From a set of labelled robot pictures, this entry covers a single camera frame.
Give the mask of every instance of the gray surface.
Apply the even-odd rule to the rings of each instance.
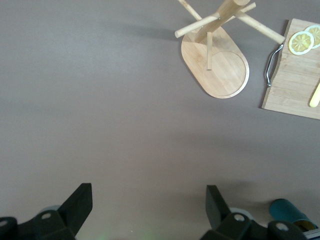
[[[189,0],[203,17],[221,2]],[[320,22],[318,0],[256,3],[281,34]],[[212,98],[174,36],[192,22],[176,0],[0,1],[0,216],[22,223],[90,182],[78,240],[199,239],[216,184],[261,224],[286,198],[320,225],[320,121],[260,108],[277,44],[227,23],[250,78]]]

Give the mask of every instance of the teal cylinder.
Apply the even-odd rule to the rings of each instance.
[[[283,198],[273,201],[269,212],[275,220],[288,221],[299,227],[303,232],[318,228],[303,212]]]

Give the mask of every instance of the oval wooden base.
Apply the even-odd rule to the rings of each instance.
[[[182,57],[196,80],[212,97],[231,98],[240,93],[249,78],[249,64],[235,42],[219,27],[213,32],[212,70],[207,70],[207,39],[197,43],[195,33],[183,37]]]

